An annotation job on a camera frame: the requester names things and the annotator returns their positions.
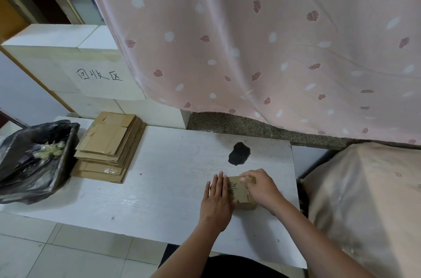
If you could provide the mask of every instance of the black stain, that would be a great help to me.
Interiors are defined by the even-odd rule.
[[[234,150],[229,154],[228,162],[232,165],[244,164],[247,158],[250,156],[250,148],[245,146],[242,142],[238,142],[234,145]]]

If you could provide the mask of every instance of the granite floor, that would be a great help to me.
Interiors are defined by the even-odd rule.
[[[372,141],[292,132],[250,118],[218,112],[192,113],[187,129],[288,140],[292,145],[327,148],[339,151],[343,150],[350,144]],[[418,145],[405,143],[374,141],[402,148],[421,148]]]

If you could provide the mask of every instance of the right hand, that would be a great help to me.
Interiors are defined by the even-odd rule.
[[[254,177],[256,184],[248,179],[247,176]],[[241,174],[239,177],[250,191],[256,203],[271,213],[274,212],[276,204],[285,200],[273,182],[273,179],[263,169],[251,170]]]

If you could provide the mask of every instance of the black pants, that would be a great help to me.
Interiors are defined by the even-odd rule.
[[[178,248],[178,245],[168,244],[162,257],[161,266]],[[219,277],[221,271],[227,277],[265,277],[265,278],[288,278],[284,274],[273,270],[251,259],[240,256],[219,255],[209,257],[203,269],[202,278]]]

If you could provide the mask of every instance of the left hand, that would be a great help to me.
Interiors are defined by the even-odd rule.
[[[209,226],[219,235],[228,226],[234,206],[235,201],[228,201],[228,177],[223,172],[219,172],[219,176],[215,174],[212,186],[206,183],[198,225]]]

